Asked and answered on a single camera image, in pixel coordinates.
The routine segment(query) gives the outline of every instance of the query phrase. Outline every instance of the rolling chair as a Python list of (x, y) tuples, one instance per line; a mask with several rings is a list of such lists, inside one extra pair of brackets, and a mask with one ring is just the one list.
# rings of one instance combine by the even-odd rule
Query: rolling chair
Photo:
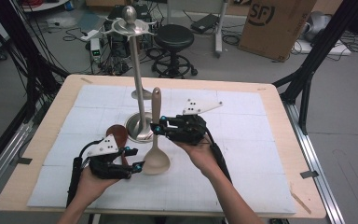
[(154, 40), (157, 45), (169, 52), (157, 57), (152, 65), (152, 71), (158, 72), (158, 77), (185, 78), (184, 74), (189, 70), (191, 70), (192, 76), (198, 73), (187, 58), (177, 54), (182, 49), (190, 47), (194, 42), (194, 35), (189, 29), (175, 24), (161, 26), (158, 28)]

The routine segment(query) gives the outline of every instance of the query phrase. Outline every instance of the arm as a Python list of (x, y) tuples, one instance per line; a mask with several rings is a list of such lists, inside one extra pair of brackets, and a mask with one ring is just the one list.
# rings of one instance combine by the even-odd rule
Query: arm
[(202, 139), (196, 146), (175, 144), (185, 150), (194, 165), (209, 179), (229, 224), (263, 223), (223, 174), (207, 139)]
[(84, 168), (76, 196), (63, 212), (57, 224), (76, 224), (84, 210), (116, 182), (118, 179), (100, 179), (91, 173), (89, 167)]

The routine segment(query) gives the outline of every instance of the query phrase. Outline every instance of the paper grid lines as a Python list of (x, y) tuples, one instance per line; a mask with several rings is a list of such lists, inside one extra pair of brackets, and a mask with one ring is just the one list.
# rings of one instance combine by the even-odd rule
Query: paper grid lines
[[(129, 116), (139, 112), (132, 91), (133, 87), (97, 85), (81, 89), (46, 157), (28, 206), (65, 207), (73, 158), (87, 143), (102, 139), (108, 127), (124, 125)], [(181, 114), (187, 99), (223, 102), (201, 116), (225, 156), (234, 186), (258, 213), (295, 212), (259, 94), (181, 89), (161, 89), (161, 94), (161, 115), (167, 117)], [(150, 111), (151, 102), (144, 104), (145, 111)], [(141, 161), (151, 145), (129, 140), (127, 146), (139, 149), (138, 155), (128, 158), (129, 163)], [(169, 171), (121, 180), (90, 207), (221, 212), (211, 184), (185, 152), (165, 137), (158, 138), (158, 146), (170, 157)]]

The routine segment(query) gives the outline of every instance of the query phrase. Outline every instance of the wooden spoon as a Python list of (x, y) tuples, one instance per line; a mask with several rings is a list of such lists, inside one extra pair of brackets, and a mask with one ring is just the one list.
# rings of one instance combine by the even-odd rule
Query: wooden spoon
[[(152, 118), (153, 123), (159, 122), (161, 110), (161, 90), (156, 87), (152, 92)], [(159, 175), (166, 172), (171, 165), (167, 154), (158, 148), (158, 136), (153, 135), (153, 146), (144, 157), (144, 173), (146, 175)]]
[[(112, 134), (115, 137), (116, 140), (116, 145), (118, 147), (125, 147), (126, 143), (127, 143), (127, 139), (129, 137), (128, 133), (127, 133), (127, 129), (126, 127), (119, 125), (119, 124), (115, 124), (113, 126), (110, 126), (107, 130), (106, 130), (106, 136)], [(121, 163), (125, 166), (128, 166), (129, 163), (127, 162), (126, 157), (124, 156), (124, 152), (121, 153)]]

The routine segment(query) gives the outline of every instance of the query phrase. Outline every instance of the gray floor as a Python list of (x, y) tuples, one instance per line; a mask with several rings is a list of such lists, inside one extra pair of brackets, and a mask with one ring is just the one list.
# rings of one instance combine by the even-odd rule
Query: gray floor
[[(71, 12), (79, 19), (82, 10)], [(229, 18), (226, 26), (244, 23), (244, 18)], [(80, 41), (65, 42), (65, 31), (44, 33), (51, 52), (71, 72), (88, 68), (89, 53)], [(306, 55), (291, 55), (285, 63), (274, 63), (224, 44), (220, 58), (213, 55), (214, 37), (196, 35), (194, 44), (182, 52), (199, 70), (188, 79), (271, 83), (285, 77), (302, 64)], [(156, 77), (151, 62), (142, 63), (143, 77)], [(123, 76), (132, 76), (132, 70)], [(25, 102), (25, 91), (10, 59), (0, 61), (0, 135)], [(339, 61), (326, 59), (318, 69), (311, 88), (308, 117), (310, 140), (323, 166), (346, 223), (358, 223), (358, 53)], [(9, 166), (0, 181), (0, 191), (14, 167)], [(0, 212), (0, 223), (54, 223), (59, 214)], [(327, 219), (298, 220), (291, 223), (329, 223)]]

